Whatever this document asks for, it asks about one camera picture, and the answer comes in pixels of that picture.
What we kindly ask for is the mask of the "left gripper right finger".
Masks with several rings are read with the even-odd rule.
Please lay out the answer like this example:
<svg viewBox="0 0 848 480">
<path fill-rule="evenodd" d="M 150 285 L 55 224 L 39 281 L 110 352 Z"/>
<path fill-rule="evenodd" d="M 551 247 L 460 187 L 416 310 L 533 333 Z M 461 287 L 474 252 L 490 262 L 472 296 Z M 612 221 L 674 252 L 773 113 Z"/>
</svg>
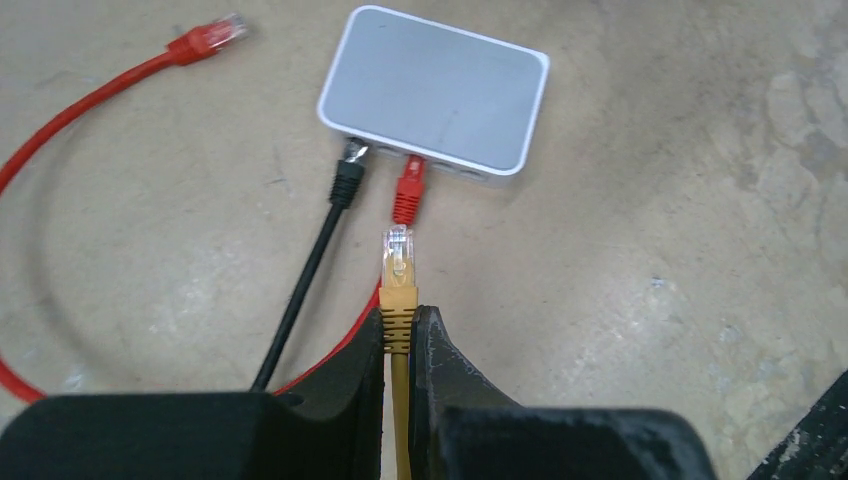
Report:
<svg viewBox="0 0 848 480">
<path fill-rule="evenodd" d="M 409 457 L 415 479 L 713 479 L 694 428 L 658 409 L 522 406 L 415 313 Z"/>
</svg>

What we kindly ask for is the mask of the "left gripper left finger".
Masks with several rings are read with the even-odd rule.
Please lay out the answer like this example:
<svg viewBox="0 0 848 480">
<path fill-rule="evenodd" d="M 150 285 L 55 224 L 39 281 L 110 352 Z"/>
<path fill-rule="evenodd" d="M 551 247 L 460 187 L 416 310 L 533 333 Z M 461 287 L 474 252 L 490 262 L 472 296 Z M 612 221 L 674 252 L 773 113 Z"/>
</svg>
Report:
<svg viewBox="0 0 848 480">
<path fill-rule="evenodd" d="M 1 436 L 5 479 L 376 479 L 383 414 L 378 311 L 286 392 L 66 395 Z"/>
</svg>

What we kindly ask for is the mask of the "white network switch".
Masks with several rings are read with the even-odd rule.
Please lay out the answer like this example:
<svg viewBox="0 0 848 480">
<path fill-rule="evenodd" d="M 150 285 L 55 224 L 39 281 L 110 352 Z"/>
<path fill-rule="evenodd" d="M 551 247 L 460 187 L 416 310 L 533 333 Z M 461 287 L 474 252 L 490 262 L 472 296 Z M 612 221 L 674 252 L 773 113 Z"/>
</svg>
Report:
<svg viewBox="0 0 848 480">
<path fill-rule="evenodd" d="M 549 70 L 542 52 L 363 5 L 347 19 L 316 113 L 345 137 L 504 186 L 526 165 Z"/>
</svg>

